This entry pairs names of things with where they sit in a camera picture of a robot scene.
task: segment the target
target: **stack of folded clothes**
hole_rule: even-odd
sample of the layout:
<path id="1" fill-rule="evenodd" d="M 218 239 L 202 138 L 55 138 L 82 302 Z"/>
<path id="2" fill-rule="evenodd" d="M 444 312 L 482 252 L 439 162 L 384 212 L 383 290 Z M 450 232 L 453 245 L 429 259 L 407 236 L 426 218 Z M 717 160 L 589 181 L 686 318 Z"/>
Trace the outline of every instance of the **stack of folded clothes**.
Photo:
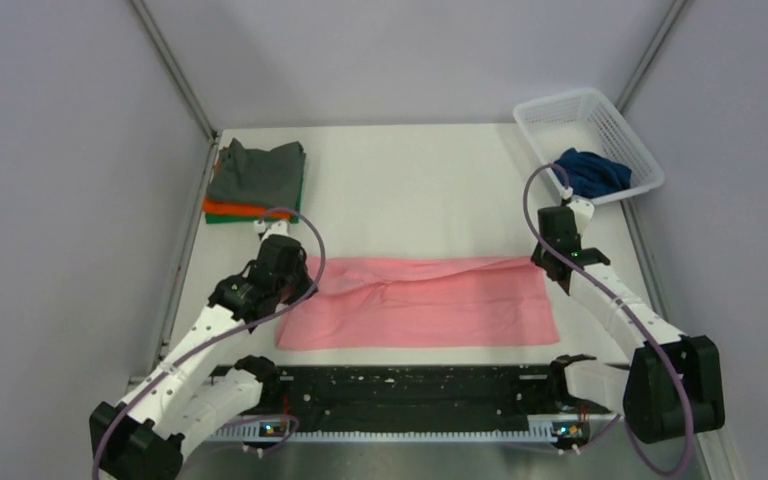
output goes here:
<path id="1" fill-rule="evenodd" d="M 301 208 L 305 153 L 299 142 L 270 151 L 245 148 L 237 140 L 219 151 L 202 209 L 207 223 L 253 222 L 270 208 Z M 269 220 L 298 218 L 273 213 Z"/>

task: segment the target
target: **blue cloth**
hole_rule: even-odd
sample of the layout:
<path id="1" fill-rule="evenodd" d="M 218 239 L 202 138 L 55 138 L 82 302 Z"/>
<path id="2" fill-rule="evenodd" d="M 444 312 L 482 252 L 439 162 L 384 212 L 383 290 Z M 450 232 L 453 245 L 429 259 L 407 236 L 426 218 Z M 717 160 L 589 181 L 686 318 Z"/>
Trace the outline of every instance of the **blue cloth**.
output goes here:
<path id="1" fill-rule="evenodd" d="M 564 167 L 570 177 L 573 193 L 584 198 L 601 197 L 631 186 L 630 168 L 593 152 L 579 152 L 570 148 L 555 160 L 555 165 Z M 563 185 L 563 174 L 552 171 Z"/>

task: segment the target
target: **white table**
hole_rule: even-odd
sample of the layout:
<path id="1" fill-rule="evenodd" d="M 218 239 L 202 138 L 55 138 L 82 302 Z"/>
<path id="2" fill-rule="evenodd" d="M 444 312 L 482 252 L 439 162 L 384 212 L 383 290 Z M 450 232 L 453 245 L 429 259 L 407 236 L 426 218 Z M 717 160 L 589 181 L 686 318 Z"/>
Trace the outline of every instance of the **white table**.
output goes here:
<path id="1" fill-rule="evenodd" d="M 328 257 L 451 258 L 530 255 L 536 240 L 522 215 L 522 189 L 538 164 L 524 153 L 513 124 L 399 125 L 226 130 L 250 148 L 298 140 L 307 152 L 302 213 L 325 239 Z M 534 216 L 555 205 L 548 182 L 534 183 Z M 309 255 L 318 255 L 303 224 L 291 227 Z M 602 205 L 585 232 L 585 246 L 602 250 L 632 290 L 646 294 L 619 204 Z M 257 255 L 250 223 L 207 225 L 202 217 L 187 269 L 171 345 L 195 322 L 216 283 Z M 227 358 L 263 355 L 279 365 L 547 364 L 587 353 L 625 363 L 596 320 L 547 282 L 560 334 L 553 345 L 529 347 L 352 348 L 309 352 L 275 348 L 274 322 L 258 327 Z"/>

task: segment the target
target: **folded pink fabric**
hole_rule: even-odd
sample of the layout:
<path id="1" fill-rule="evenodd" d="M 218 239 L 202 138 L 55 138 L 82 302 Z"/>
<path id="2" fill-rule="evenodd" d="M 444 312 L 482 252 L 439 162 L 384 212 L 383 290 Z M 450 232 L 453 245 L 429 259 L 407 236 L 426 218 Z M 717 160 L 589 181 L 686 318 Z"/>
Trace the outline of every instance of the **folded pink fabric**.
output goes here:
<path id="1" fill-rule="evenodd" d="M 284 316 L 275 339 L 289 350 L 558 340 L 543 271 L 512 257 L 328 259 L 319 293 Z"/>

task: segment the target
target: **white laundry basket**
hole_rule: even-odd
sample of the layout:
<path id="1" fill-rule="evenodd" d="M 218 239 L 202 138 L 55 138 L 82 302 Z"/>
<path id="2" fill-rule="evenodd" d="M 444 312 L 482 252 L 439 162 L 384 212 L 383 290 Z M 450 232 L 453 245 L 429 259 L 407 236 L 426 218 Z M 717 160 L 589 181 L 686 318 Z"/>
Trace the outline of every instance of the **white laundry basket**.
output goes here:
<path id="1" fill-rule="evenodd" d="M 526 147 L 540 163 L 557 160 L 568 148 L 598 153 L 631 169 L 631 188 L 593 198 L 594 205 L 633 197 L 664 183 L 664 172 L 614 105 L 592 88 L 538 98 L 517 105 L 514 119 Z M 562 191 L 554 172 L 546 172 Z"/>

